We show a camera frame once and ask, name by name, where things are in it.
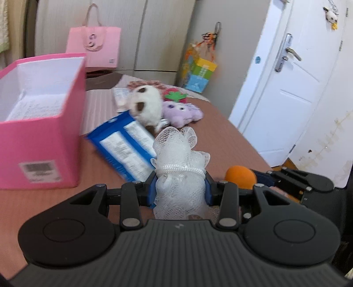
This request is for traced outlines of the blue snack packet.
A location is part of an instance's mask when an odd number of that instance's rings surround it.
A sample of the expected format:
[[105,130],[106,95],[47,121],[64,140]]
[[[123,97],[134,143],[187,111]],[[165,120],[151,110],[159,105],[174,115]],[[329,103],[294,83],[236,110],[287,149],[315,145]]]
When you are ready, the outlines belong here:
[[144,182],[154,170],[154,138],[128,111],[92,130],[87,139],[128,182]]

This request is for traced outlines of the pink storage box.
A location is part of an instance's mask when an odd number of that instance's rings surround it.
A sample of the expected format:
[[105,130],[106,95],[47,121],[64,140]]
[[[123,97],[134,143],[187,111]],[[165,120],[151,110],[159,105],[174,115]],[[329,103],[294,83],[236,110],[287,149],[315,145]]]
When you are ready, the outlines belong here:
[[86,56],[46,54],[1,70],[1,188],[70,188],[80,177]]

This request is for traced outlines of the small plush door ornament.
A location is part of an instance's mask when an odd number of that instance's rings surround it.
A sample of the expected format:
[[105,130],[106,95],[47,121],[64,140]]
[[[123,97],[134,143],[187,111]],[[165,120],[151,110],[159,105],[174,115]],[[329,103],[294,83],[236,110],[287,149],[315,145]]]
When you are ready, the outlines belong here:
[[331,11],[330,9],[323,7],[323,10],[325,11],[325,18],[326,20],[331,24],[331,29],[332,30],[337,30],[338,29],[338,16]]

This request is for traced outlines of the floral pink scrunchie cloth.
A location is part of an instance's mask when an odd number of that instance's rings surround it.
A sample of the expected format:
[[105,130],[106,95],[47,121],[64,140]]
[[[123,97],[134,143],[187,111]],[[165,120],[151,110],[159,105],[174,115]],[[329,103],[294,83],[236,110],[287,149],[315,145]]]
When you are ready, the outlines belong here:
[[162,84],[160,81],[157,80],[138,80],[138,81],[131,81],[128,83],[127,88],[129,89],[129,91],[133,91],[134,89],[138,88],[138,87],[142,87],[143,85],[150,85],[155,87],[156,89],[160,90],[160,91],[164,91],[167,89],[167,87]]

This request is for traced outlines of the white mesh bath sponge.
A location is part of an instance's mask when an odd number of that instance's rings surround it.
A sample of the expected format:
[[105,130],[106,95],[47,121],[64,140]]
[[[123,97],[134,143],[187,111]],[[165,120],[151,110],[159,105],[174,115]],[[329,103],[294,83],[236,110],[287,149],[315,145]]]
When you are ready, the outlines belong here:
[[163,129],[155,138],[157,157],[151,159],[155,173],[155,219],[206,219],[209,207],[205,201],[206,167],[210,154],[194,151],[197,135],[193,128]]

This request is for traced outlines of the colourful paper gift bag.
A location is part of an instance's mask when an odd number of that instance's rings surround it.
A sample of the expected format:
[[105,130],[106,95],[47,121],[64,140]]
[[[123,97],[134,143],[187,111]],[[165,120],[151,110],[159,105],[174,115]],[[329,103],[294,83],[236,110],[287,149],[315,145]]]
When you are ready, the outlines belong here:
[[202,93],[216,68],[213,45],[204,41],[190,44],[184,54],[181,68],[182,87]]

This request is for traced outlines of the striped table cloth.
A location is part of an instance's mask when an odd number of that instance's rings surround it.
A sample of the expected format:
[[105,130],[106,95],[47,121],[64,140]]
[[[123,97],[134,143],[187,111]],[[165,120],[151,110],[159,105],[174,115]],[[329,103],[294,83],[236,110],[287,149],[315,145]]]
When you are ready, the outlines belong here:
[[81,134],[91,132],[124,111],[129,111],[151,134],[156,134],[163,126],[163,96],[174,92],[184,100],[205,100],[204,97],[182,88],[164,85],[155,80],[144,81],[116,72],[89,77],[86,79],[86,102]]

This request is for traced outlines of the white brown plush toy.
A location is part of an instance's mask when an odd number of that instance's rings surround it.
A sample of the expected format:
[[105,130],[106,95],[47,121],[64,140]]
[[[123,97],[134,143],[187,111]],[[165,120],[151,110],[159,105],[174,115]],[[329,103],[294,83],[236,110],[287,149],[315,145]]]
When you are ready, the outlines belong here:
[[129,113],[153,136],[159,131],[163,99],[153,86],[143,85],[130,92]]

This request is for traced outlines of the purple plush toy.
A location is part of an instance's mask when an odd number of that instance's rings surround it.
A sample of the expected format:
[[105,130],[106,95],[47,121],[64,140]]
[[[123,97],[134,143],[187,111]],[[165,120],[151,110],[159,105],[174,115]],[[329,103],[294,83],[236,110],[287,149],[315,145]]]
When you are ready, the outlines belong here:
[[183,128],[191,122],[203,118],[203,112],[194,104],[165,101],[162,106],[162,116],[175,128]]

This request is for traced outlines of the white door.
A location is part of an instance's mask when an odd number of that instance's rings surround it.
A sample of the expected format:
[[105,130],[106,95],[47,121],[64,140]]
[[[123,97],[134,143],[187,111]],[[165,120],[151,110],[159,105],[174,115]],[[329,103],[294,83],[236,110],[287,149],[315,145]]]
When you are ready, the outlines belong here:
[[[338,16],[332,30],[326,7]],[[275,64],[286,34],[291,54]],[[348,182],[352,167],[352,2],[288,1],[278,34],[238,129],[270,167],[290,160],[303,171]]]

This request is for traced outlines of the pink paper shopping bag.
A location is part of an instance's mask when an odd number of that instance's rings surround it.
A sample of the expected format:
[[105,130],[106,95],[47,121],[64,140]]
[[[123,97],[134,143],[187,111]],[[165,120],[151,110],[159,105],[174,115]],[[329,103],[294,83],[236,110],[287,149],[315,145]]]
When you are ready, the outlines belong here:
[[114,26],[101,24],[99,13],[96,14],[97,26],[88,26],[91,10],[96,4],[88,7],[82,26],[70,28],[66,44],[67,53],[84,53],[86,68],[90,71],[115,69],[118,66],[120,34],[122,30]]

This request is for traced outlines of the orange foam ball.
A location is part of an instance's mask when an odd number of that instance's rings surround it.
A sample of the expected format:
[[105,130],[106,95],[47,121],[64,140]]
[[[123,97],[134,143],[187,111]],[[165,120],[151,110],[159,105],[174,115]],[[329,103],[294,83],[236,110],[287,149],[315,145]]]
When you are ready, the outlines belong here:
[[225,173],[225,181],[235,183],[241,189],[251,190],[257,183],[255,173],[244,166],[232,166]]

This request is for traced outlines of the pink strawberry plush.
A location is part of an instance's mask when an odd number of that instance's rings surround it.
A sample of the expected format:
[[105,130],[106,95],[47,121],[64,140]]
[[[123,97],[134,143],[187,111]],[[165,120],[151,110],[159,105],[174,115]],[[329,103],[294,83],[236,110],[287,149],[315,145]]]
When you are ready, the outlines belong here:
[[163,100],[186,104],[187,94],[177,88],[169,88],[163,92]]

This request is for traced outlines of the white tissue packet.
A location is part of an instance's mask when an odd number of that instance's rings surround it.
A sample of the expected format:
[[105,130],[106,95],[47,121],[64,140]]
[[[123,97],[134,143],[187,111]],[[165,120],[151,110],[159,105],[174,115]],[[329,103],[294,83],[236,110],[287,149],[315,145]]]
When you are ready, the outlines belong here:
[[129,110],[130,91],[128,88],[114,87],[113,98],[118,114]]

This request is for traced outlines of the grey wardrobe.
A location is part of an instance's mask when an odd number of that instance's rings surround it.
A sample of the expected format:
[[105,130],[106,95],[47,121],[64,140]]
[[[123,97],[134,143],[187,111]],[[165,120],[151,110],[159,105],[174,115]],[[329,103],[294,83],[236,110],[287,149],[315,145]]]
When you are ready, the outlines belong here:
[[38,1],[34,54],[84,53],[86,69],[115,69],[173,85],[194,1]]

